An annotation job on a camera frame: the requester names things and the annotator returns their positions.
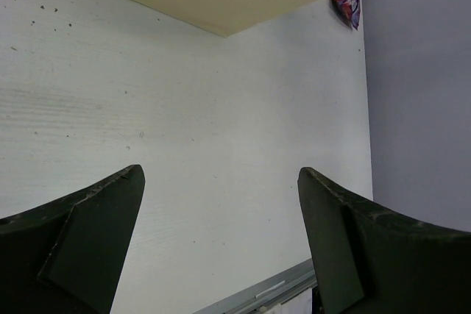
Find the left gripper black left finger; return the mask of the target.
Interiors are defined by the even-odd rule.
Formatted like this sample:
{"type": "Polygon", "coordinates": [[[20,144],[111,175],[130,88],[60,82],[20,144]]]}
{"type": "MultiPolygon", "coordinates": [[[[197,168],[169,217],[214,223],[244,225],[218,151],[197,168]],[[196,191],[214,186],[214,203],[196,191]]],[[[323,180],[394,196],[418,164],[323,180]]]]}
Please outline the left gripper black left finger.
{"type": "Polygon", "coordinates": [[[1,220],[2,313],[109,313],[144,195],[130,165],[1,220]]]}

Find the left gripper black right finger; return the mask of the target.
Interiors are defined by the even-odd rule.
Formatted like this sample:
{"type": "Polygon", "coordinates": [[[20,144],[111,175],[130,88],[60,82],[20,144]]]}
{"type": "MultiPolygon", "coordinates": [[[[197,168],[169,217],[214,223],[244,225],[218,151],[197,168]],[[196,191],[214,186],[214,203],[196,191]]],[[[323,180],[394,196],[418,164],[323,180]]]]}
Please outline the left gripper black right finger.
{"type": "Polygon", "coordinates": [[[397,213],[312,168],[298,177],[326,313],[468,313],[470,234],[397,213]]]}

